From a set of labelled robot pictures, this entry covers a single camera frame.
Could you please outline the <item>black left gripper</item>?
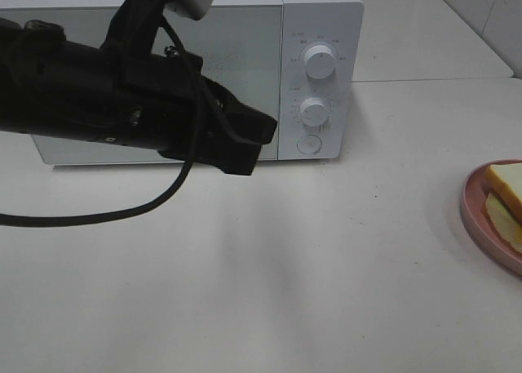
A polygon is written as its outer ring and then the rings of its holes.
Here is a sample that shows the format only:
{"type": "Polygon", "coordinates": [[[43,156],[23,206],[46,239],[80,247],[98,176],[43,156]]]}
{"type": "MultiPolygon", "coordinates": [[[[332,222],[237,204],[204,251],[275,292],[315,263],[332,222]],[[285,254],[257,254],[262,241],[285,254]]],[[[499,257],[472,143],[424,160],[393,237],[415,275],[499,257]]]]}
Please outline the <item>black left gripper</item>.
{"type": "Polygon", "coordinates": [[[163,157],[252,175],[277,120],[202,77],[201,57],[186,51],[164,16],[166,7],[125,0],[117,9],[102,44],[116,60],[117,86],[145,98],[146,122],[139,127],[164,139],[163,157]],[[254,143],[236,142],[232,133],[254,143]]]}

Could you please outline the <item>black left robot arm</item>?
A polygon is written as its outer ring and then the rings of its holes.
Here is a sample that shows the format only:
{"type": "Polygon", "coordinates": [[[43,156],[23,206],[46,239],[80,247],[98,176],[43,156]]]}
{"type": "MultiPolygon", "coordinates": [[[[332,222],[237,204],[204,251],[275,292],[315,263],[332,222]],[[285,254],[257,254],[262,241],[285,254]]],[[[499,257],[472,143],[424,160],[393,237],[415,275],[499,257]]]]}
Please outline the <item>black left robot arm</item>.
{"type": "Polygon", "coordinates": [[[213,0],[125,0],[100,47],[41,20],[1,23],[4,131],[152,149],[250,175],[276,120],[201,74],[163,11],[193,20],[213,0]]]}

